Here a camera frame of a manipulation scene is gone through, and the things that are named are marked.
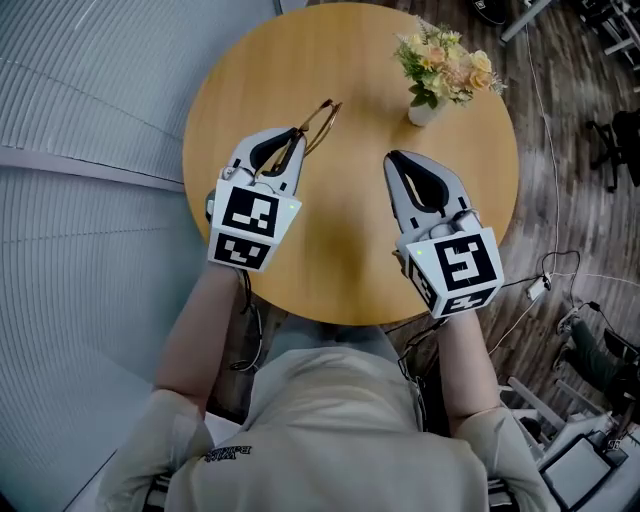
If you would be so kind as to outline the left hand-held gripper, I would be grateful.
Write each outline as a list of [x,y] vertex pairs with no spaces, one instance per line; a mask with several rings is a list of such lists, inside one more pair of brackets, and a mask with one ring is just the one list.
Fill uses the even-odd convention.
[[[210,262],[266,269],[302,206],[293,195],[305,150],[306,136],[295,127],[270,128],[241,140],[207,197]],[[258,171],[262,182],[255,180]]]

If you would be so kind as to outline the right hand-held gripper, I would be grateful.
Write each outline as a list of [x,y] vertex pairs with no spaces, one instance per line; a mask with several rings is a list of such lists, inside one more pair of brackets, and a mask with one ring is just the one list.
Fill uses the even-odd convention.
[[396,241],[402,273],[430,314],[446,318],[491,302],[504,284],[493,229],[482,226],[473,209],[425,228],[429,220],[469,206],[458,175],[429,157],[403,150],[385,156],[384,172],[394,216],[406,233]]

